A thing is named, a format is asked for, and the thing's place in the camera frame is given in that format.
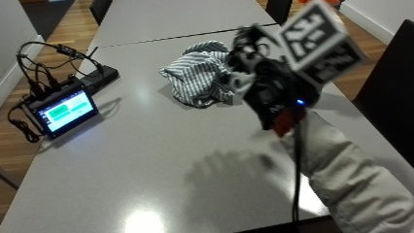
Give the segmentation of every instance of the gray table surface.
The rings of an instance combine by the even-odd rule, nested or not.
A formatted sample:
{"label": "gray table surface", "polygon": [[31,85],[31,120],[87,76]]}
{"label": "gray table surface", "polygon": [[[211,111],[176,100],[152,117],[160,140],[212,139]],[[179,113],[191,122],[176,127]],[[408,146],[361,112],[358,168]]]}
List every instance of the gray table surface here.
{"label": "gray table surface", "polygon": [[116,0],[92,47],[236,29],[275,20],[255,0]]}
{"label": "gray table surface", "polygon": [[[4,233],[235,232],[291,221],[295,163],[243,104],[197,110],[172,97],[159,68],[191,45],[235,33],[105,48],[120,79],[95,100],[102,115],[44,142],[2,224]],[[83,70],[92,66],[84,64]],[[316,111],[392,170],[414,170],[334,85]],[[301,218],[328,210],[303,181]]]}

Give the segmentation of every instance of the white wall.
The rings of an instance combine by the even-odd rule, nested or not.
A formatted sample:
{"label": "white wall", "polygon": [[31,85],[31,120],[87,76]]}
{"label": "white wall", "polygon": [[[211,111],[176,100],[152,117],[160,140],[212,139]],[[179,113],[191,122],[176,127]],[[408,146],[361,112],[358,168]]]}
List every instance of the white wall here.
{"label": "white wall", "polygon": [[[23,76],[16,63],[16,51],[27,41],[43,41],[30,22],[19,0],[0,0],[0,106]],[[35,57],[40,47],[28,47]]]}
{"label": "white wall", "polygon": [[414,20],[414,1],[345,0],[341,12],[388,44],[404,20]]}

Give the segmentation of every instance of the small screen device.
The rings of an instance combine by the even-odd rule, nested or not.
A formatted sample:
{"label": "small screen device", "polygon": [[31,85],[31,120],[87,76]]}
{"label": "small screen device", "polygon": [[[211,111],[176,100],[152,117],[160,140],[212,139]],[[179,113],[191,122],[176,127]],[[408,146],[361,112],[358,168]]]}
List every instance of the small screen device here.
{"label": "small screen device", "polygon": [[31,122],[52,140],[99,114],[87,87],[78,78],[63,82],[62,88],[44,100],[23,106]]}

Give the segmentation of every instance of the electronic device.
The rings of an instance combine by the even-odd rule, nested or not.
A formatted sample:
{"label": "electronic device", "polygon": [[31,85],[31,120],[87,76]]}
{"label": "electronic device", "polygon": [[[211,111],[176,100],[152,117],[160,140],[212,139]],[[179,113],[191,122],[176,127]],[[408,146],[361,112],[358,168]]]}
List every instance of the electronic device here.
{"label": "electronic device", "polygon": [[24,103],[23,110],[39,132],[52,140],[99,114],[87,86],[76,77],[64,81],[62,91],[44,100]]}
{"label": "electronic device", "polygon": [[[42,62],[35,62],[23,53],[24,47],[31,44],[56,49],[56,52],[67,55],[70,60],[59,66],[47,66]],[[22,45],[16,57],[30,85],[30,94],[12,107],[8,113],[8,121],[20,129],[31,143],[39,142],[40,136],[44,135],[52,140],[56,139],[99,114],[91,96],[119,78],[119,72],[117,69],[103,66],[92,58],[96,50],[98,48],[87,55],[64,45],[52,45],[43,42],[27,42]],[[76,59],[90,60],[96,70],[88,75],[82,73],[72,63]],[[23,62],[24,60],[28,60],[35,68],[28,67]],[[68,79],[60,83],[54,77],[51,70],[62,68],[68,63],[78,73],[84,75],[84,78],[80,80],[75,75],[70,75]],[[27,70],[35,72],[35,79],[30,77]],[[46,76],[47,82],[39,79],[40,75]],[[39,133],[30,129],[28,124],[23,120],[12,118],[12,112],[16,109],[24,111]]]}

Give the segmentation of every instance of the blue led light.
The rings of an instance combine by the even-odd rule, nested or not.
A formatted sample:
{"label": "blue led light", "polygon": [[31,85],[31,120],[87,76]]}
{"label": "blue led light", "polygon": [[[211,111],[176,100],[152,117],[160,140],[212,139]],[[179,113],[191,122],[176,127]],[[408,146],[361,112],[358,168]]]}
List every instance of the blue led light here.
{"label": "blue led light", "polygon": [[297,100],[297,103],[301,104],[301,105],[305,104],[305,102],[303,100]]}

